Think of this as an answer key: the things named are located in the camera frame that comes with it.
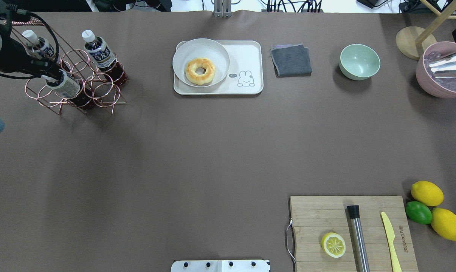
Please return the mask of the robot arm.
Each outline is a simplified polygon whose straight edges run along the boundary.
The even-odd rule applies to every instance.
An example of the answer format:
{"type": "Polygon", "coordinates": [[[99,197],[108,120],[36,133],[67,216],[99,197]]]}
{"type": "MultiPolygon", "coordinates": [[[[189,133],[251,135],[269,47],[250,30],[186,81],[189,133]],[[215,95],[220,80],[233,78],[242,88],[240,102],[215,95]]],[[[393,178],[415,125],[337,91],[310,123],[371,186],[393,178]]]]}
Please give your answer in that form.
{"type": "Polygon", "coordinates": [[[29,55],[20,42],[11,38],[12,22],[20,17],[22,20],[34,17],[41,21],[52,36],[56,50],[59,50],[57,37],[52,28],[38,14],[19,9],[0,0],[0,76],[7,79],[34,79],[42,75],[60,80],[64,69],[54,60],[40,60],[29,55]]]}

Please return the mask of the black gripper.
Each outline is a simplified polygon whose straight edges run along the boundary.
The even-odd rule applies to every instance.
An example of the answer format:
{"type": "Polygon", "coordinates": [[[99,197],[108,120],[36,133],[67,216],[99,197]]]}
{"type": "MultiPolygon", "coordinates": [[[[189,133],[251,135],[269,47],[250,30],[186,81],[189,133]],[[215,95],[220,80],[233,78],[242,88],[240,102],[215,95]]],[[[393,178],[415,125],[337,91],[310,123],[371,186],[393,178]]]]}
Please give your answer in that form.
{"type": "Polygon", "coordinates": [[[22,79],[40,78],[43,75],[55,80],[62,79],[61,67],[52,60],[40,60],[27,53],[22,53],[22,63],[22,73],[31,75],[24,76],[22,79]]]}

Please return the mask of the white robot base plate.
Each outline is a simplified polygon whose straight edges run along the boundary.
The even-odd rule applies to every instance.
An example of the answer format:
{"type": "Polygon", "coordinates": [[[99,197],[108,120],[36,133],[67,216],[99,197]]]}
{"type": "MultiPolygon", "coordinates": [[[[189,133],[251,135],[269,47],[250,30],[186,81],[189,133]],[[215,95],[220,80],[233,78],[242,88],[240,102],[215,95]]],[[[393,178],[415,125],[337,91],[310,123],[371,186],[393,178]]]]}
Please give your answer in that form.
{"type": "Polygon", "coordinates": [[[178,260],[171,272],[270,272],[269,260],[178,260]]]}

